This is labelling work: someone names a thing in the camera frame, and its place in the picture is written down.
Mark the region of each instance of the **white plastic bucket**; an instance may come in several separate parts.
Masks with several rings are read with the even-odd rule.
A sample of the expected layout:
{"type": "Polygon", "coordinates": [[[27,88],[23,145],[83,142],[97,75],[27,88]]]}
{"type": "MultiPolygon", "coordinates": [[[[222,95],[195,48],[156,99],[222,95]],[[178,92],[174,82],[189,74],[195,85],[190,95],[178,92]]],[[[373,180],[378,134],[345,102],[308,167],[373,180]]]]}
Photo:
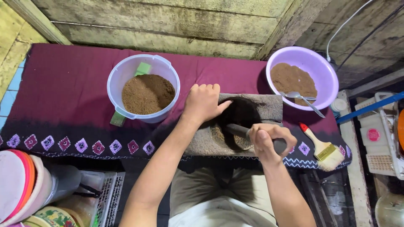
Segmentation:
{"type": "Polygon", "coordinates": [[[108,97],[115,110],[129,119],[139,119],[146,123],[157,123],[168,116],[168,112],[174,106],[179,96],[179,78],[171,63],[158,55],[133,55],[120,61],[111,71],[107,82],[108,97]],[[175,97],[171,103],[157,113],[139,115],[126,111],[122,103],[122,90],[125,83],[133,78],[140,63],[144,62],[151,65],[149,74],[155,74],[168,80],[174,87],[175,97]]]}

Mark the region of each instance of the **white shirt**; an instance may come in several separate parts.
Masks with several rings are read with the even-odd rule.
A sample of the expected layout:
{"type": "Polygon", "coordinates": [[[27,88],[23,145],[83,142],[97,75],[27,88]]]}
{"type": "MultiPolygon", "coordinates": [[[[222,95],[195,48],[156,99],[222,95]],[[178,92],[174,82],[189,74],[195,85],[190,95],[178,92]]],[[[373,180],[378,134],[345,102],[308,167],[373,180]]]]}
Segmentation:
{"type": "Polygon", "coordinates": [[[276,227],[236,199],[221,196],[170,218],[168,227],[276,227]]]}

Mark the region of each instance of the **blue tile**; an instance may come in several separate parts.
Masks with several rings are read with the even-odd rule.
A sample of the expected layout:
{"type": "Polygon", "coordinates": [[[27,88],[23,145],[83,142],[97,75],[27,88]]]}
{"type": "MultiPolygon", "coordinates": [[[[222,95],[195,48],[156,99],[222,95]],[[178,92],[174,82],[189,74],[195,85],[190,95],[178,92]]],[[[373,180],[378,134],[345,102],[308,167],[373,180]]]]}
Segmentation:
{"type": "Polygon", "coordinates": [[[0,130],[3,128],[4,124],[6,123],[6,117],[0,117],[0,130]]]}
{"type": "Polygon", "coordinates": [[[11,96],[13,97],[13,99],[15,100],[15,97],[17,97],[18,91],[16,91],[16,90],[9,90],[9,92],[10,92],[11,96]]]}
{"type": "Polygon", "coordinates": [[[20,82],[21,82],[21,75],[23,73],[23,68],[18,68],[17,72],[15,72],[13,79],[10,82],[10,85],[8,86],[8,90],[18,90],[20,87],[20,82]]]}
{"type": "Polygon", "coordinates": [[[10,113],[11,106],[14,103],[14,97],[11,92],[8,90],[3,96],[3,99],[0,103],[0,116],[7,117],[10,113]]]}
{"type": "Polygon", "coordinates": [[[18,66],[18,68],[24,68],[25,61],[26,61],[26,60],[27,60],[27,59],[24,58],[23,62],[20,63],[20,65],[18,66]]]}

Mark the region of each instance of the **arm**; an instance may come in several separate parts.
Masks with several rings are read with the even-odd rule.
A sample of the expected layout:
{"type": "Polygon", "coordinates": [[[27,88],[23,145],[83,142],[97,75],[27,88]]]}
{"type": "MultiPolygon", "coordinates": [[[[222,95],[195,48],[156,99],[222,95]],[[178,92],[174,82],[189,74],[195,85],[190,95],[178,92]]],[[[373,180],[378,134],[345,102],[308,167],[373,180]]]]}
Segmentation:
{"type": "Polygon", "coordinates": [[[255,124],[250,130],[255,153],[260,159],[268,193],[271,199],[276,221],[280,227],[315,227],[316,222],[309,205],[296,188],[282,159],[285,157],[297,140],[289,129],[272,124],[255,124]],[[284,138],[287,148],[279,156],[272,143],[272,139],[284,138]]]}
{"type": "Polygon", "coordinates": [[[200,125],[225,110],[217,105],[220,87],[195,84],[176,127],[157,149],[127,199],[120,227],[156,226],[157,209],[173,179],[178,163],[200,125]]]}

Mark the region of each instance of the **spoon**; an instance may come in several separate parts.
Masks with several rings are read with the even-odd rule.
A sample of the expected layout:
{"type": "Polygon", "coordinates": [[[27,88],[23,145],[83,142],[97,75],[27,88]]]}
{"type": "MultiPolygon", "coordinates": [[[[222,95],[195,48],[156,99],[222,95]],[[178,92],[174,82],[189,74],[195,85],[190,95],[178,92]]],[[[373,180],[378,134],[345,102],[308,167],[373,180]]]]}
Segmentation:
{"type": "MultiPolygon", "coordinates": [[[[282,95],[283,97],[288,97],[288,95],[286,95],[284,92],[282,92],[282,91],[280,91],[279,92],[279,94],[280,95],[282,95]]],[[[304,98],[306,99],[306,100],[309,100],[309,101],[315,101],[315,100],[317,100],[316,98],[314,98],[314,97],[306,97],[306,96],[304,96],[304,98]]]]}
{"type": "Polygon", "coordinates": [[[288,97],[288,98],[299,98],[299,97],[302,98],[307,103],[307,105],[309,105],[314,110],[314,112],[316,112],[320,117],[325,118],[324,115],[317,108],[315,108],[311,103],[309,103],[309,101],[307,101],[303,96],[301,96],[299,92],[291,91],[288,94],[286,94],[286,97],[288,97]]]}

